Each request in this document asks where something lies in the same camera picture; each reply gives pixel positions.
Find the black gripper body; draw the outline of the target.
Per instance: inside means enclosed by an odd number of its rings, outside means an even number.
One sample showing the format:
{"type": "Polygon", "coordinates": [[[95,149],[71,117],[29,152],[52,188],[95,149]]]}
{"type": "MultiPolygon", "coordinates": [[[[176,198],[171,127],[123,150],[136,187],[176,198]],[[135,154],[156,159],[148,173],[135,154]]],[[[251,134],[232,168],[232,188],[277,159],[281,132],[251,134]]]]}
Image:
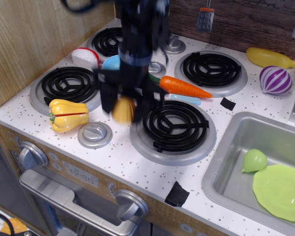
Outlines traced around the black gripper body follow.
{"type": "Polygon", "coordinates": [[[133,95],[154,94],[155,98],[162,97],[162,102],[165,100],[166,92],[149,78],[147,66],[131,66],[122,62],[117,71],[94,69],[93,75],[99,90],[101,84],[107,83],[119,87],[118,96],[132,98],[133,95]]]}

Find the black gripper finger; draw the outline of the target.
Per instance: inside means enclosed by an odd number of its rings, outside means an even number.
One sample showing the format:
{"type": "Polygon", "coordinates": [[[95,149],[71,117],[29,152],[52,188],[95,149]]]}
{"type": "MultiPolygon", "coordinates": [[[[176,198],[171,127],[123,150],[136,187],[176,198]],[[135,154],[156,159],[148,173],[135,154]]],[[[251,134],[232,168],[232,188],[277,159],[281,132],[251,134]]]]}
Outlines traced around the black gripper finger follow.
{"type": "Polygon", "coordinates": [[[100,85],[100,97],[103,111],[110,113],[118,98],[118,86],[103,83],[100,85]]]}
{"type": "Polygon", "coordinates": [[[136,101],[132,123],[140,122],[147,112],[162,105],[162,97],[155,98],[154,94],[133,95],[132,98],[136,101]]]}

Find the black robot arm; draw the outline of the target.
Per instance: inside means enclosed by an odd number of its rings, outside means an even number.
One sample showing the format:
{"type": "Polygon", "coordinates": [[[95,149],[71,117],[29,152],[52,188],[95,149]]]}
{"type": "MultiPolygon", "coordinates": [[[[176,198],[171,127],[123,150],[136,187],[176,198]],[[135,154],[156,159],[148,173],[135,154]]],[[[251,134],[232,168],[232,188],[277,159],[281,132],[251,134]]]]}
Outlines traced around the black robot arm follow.
{"type": "Polygon", "coordinates": [[[94,69],[103,111],[111,113],[119,95],[136,101],[133,123],[164,104],[165,91],[149,77],[152,54],[169,43],[169,1],[116,0],[120,9],[122,41],[118,45],[119,70],[94,69]]]}

